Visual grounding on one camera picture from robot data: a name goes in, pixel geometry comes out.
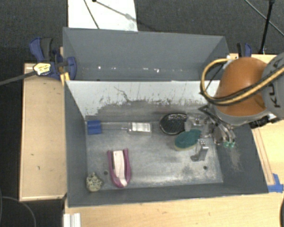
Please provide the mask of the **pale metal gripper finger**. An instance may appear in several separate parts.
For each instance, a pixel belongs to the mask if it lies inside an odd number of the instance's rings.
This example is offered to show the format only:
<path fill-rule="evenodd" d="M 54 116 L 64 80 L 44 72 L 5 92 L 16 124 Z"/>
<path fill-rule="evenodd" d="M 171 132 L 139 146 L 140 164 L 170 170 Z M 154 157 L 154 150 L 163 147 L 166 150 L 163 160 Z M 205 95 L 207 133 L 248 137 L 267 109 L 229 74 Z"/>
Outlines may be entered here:
<path fill-rule="evenodd" d="M 193 162 L 204 161 L 206 158 L 207 151 L 209 146 L 205 142 L 205 140 L 198 140 L 195 147 L 193 148 L 193 152 L 191 155 L 191 160 Z"/>
<path fill-rule="evenodd" d="M 185 131 L 190 131 L 195 127 L 200 127 L 202 121 L 199 118 L 195 117 L 188 117 L 184 122 L 184 129 Z"/>

